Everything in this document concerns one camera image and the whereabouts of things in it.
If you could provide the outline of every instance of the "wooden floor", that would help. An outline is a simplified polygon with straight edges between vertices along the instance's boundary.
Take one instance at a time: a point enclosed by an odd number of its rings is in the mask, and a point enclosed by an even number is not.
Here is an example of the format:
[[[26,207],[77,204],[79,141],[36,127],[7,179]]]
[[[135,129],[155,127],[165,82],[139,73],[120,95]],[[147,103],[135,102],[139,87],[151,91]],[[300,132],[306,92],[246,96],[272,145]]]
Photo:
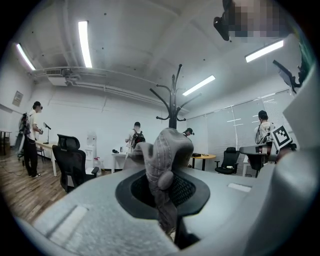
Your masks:
[[[49,206],[66,195],[60,184],[60,169],[56,164],[57,177],[54,176],[52,162],[48,159],[42,163],[38,158],[37,172],[39,178],[28,176],[22,159],[7,152],[0,155],[0,187],[1,192],[12,214],[32,222]]]

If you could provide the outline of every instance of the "office chair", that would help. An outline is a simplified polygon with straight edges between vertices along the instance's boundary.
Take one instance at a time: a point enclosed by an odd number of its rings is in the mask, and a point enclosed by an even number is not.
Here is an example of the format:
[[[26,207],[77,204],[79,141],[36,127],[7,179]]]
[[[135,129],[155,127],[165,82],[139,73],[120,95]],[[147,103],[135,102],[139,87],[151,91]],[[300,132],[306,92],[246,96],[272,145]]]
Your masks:
[[[224,153],[223,153],[223,162],[221,164],[221,167],[218,167],[218,164],[220,161],[216,162],[216,168],[215,171],[220,174],[236,174],[238,169],[238,157],[240,155],[240,151],[236,151],[235,147],[228,147]]]
[[[97,177],[98,167],[86,170],[86,154],[76,137],[58,134],[58,145],[52,146],[55,160],[61,170],[60,184],[69,193],[81,184]]]

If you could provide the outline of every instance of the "gray plastic device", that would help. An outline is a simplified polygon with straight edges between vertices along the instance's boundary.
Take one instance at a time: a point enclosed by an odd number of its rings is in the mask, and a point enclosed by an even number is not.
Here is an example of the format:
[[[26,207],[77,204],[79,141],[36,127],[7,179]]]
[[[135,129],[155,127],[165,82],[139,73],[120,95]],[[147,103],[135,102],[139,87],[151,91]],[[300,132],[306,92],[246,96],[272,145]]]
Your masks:
[[[299,225],[320,188],[320,119],[308,119],[320,116],[317,70],[316,66],[311,69],[283,112],[300,151],[285,155],[277,164],[267,164],[257,178],[186,167],[173,170],[204,182],[210,190],[200,212],[179,220],[184,232],[192,236],[192,246],[182,250],[156,219],[133,217],[117,201],[117,186],[143,171],[141,167],[84,183],[48,208],[33,226],[17,219],[20,228],[46,255],[272,254]]]

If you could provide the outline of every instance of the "chair headrest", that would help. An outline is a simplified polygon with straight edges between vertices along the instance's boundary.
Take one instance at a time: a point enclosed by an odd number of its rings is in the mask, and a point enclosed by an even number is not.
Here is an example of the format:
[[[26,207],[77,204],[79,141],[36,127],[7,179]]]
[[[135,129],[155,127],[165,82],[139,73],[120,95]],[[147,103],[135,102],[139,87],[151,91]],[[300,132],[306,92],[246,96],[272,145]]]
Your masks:
[[[227,147],[225,152],[227,152],[227,153],[236,153],[237,151],[236,151],[235,147]]]
[[[58,146],[63,150],[80,148],[80,142],[76,137],[71,137],[67,135],[57,134],[59,137]]]

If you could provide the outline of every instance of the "ceiling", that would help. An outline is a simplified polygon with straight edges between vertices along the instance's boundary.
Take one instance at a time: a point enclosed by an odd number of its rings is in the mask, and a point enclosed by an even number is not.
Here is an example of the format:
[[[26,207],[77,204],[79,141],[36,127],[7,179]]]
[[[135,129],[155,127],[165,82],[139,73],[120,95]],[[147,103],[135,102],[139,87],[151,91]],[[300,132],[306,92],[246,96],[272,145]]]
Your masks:
[[[274,59],[296,72],[301,57],[293,36],[281,49],[246,63],[245,55],[272,40],[224,41],[213,27],[214,17],[222,13],[222,0],[47,0],[13,41],[21,43],[35,66],[31,74],[39,84],[48,81],[45,69],[69,67],[79,82],[92,88],[106,85],[153,99],[149,88],[170,87],[179,64],[183,65],[179,88],[190,89],[214,75],[214,81],[189,96],[178,91],[178,104],[202,93],[187,109],[277,75]],[[92,68],[84,65],[79,21],[88,21]],[[163,88],[156,91],[166,95]]]

